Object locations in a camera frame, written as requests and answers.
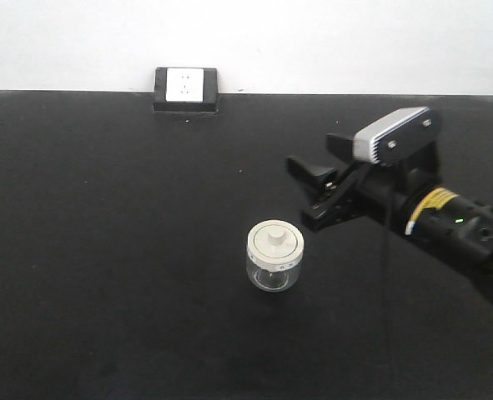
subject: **black tabletop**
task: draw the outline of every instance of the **black tabletop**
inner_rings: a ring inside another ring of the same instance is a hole
[[[0,399],[493,398],[493,306],[394,235],[382,284],[381,226],[308,232],[284,170],[417,105],[446,186],[493,204],[493,97],[0,92]],[[288,292],[245,272],[271,218],[304,233]]]

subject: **electrical socket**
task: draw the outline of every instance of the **electrical socket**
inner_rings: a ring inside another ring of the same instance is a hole
[[[216,68],[155,68],[156,113],[216,113],[219,85]]]
[[[203,68],[167,68],[167,102],[201,103],[203,100]]]

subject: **jar lid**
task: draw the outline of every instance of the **jar lid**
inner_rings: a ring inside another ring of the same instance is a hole
[[[277,219],[263,221],[248,234],[248,257],[271,273],[296,266],[304,255],[304,237],[297,227]]]

